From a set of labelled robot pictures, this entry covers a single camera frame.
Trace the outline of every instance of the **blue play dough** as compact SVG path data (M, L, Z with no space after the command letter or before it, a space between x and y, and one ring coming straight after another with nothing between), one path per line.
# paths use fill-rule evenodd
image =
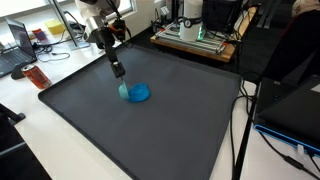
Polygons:
M150 91L146 83L139 83L129 90L129 101L130 102L141 102L145 101L150 97Z

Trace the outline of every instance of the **black mat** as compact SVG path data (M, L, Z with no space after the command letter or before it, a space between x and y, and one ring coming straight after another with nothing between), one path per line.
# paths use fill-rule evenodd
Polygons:
M39 94L133 179L209 179L239 76L140 47L118 49L127 86L151 97L130 103L101 57Z

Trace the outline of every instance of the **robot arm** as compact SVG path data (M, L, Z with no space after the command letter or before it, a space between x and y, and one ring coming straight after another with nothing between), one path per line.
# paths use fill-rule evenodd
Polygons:
M122 78L125 75L125 69L118 61L112 47L115 43L114 36L120 41L125 40L125 22L120 19L121 16L117 11L120 0L75 0L75 3L85 20L84 40L96 43L99 49L104 49L115 77ZM117 13L117 19L113 24L108 25L106 16L113 12Z

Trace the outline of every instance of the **laptop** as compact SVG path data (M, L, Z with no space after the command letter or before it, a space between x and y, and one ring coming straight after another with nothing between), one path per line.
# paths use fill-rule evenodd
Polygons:
M270 82L264 79L260 84L254 129L294 147L300 144L308 153L320 156L320 76L295 88Z
M15 39L17 48L0 55L0 78L10 74L18 64L23 62L33 63L37 60L24 24L13 19L5 19Z

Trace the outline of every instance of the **office room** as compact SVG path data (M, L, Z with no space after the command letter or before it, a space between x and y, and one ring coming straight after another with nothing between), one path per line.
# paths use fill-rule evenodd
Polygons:
M1 4L0 179L320 178L318 0Z

